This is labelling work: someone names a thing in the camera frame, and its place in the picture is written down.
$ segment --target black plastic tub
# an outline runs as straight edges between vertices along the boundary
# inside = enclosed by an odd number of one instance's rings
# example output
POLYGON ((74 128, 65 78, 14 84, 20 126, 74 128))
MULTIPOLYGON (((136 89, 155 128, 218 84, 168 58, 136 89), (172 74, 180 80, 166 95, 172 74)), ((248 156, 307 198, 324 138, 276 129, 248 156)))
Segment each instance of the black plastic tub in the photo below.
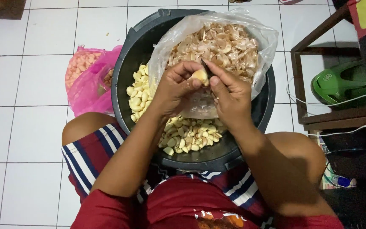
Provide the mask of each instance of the black plastic tub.
MULTIPOLYGON (((153 51, 153 45, 178 21, 187 15, 203 13, 205 10, 159 9, 158 12, 143 19, 128 35, 114 67, 111 87, 115 116, 121 128, 129 134, 135 123, 126 94, 126 88, 135 82, 133 73, 143 63, 146 64, 153 51)), ((266 83, 261 93, 252 101, 252 120, 261 132, 265 132, 275 102, 275 77, 272 67, 266 73, 266 83)), ((230 133, 225 133, 220 142, 201 151, 174 154, 169 156, 162 149, 155 153, 153 160, 163 166, 198 171, 226 171, 241 162, 241 153, 230 133)))

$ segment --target person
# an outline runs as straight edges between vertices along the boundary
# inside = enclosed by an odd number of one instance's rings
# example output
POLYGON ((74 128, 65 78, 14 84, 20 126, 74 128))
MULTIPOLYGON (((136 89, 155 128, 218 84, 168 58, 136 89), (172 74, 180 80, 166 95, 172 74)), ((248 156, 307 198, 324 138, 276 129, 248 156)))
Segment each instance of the person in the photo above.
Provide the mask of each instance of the person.
POLYGON ((167 120, 201 87, 190 76, 202 65, 182 61, 162 75, 128 137, 101 113, 64 127, 62 151, 82 202, 71 228, 343 228, 317 191, 325 169, 318 145, 299 133, 261 133, 251 119, 251 85, 206 64, 219 119, 245 162, 179 175, 150 163, 167 120))

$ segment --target red cloth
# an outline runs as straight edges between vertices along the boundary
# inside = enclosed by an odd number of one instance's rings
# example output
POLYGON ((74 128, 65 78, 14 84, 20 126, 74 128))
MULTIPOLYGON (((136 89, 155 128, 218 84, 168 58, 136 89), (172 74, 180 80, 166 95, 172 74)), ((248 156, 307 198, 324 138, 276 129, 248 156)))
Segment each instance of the red cloth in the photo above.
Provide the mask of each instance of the red cloth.
MULTIPOLYGON (((72 229, 257 229, 255 217, 216 186, 178 177, 160 184, 139 208, 128 198, 95 190, 84 200, 72 229)), ((277 229, 343 229, 336 217, 285 217, 277 229)))

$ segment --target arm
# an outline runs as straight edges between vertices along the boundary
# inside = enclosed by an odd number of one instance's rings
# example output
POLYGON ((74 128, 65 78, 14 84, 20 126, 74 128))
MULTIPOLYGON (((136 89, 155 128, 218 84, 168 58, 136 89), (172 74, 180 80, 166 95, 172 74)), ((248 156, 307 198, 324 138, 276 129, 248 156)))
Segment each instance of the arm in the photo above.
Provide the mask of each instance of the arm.
POLYGON ((207 61, 220 120, 236 139, 268 206, 282 216, 334 216, 315 187, 254 126, 251 85, 207 61))
POLYGON ((167 120, 179 114, 186 97, 200 88, 198 79, 186 79, 201 68, 196 62, 183 61, 165 71, 147 111, 105 165, 90 193, 96 189, 122 197, 136 193, 145 179, 167 120))

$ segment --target striped shorts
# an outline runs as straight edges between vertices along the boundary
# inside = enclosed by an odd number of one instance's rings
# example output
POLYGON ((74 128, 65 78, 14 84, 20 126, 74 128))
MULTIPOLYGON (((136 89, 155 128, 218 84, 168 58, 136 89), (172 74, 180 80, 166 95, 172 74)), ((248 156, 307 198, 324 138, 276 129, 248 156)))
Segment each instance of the striped shorts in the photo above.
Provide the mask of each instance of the striped shorts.
MULTIPOLYGON (((80 202, 87 197, 94 181, 126 137, 119 125, 112 123, 61 148, 69 167, 69 180, 80 196, 80 202)), ((176 175, 174 169, 150 164, 146 180, 138 190, 136 200, 142 203, 157 185, 177 176, 216 185, 232 202, 250 211, 261 221, 266 221, 271 215, 246 163, 226 172, 203 171, 180 175, 176 175)))

